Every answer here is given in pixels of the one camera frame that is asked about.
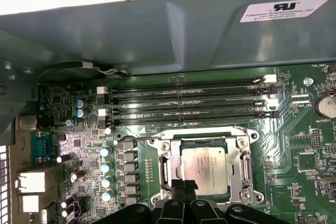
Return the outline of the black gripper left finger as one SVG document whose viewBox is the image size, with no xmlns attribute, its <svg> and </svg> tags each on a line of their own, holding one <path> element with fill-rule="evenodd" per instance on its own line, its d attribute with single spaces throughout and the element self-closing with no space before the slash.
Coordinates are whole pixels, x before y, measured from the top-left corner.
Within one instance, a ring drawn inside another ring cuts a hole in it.
<svg viewBox="0 0 336 224">
<path fill-rule="evenodd" d="M 172 180 L 172 199 L 157 201 L 152 210 L 143 204 L 132 204 L 95 221 L 95 223 L 183 223 L 184 215 L 185 181 L 174 179 Z"/>
</svg>

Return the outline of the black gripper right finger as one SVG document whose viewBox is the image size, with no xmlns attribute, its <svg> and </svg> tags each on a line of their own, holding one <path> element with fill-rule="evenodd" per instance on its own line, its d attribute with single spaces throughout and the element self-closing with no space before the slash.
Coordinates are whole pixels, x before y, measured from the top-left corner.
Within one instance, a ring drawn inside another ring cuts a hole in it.
<svg viewBox="0 0 336 224">
<path fill-rule="evenodd" d="M 286 223 L 284 220 L 242 204 L 230 205 L 222 211 L 215 202 L 197 199 L 198 186 L 194 180 L 185 180 L 184 186 L 185 197 L 196 223 Z"/>
</svg>

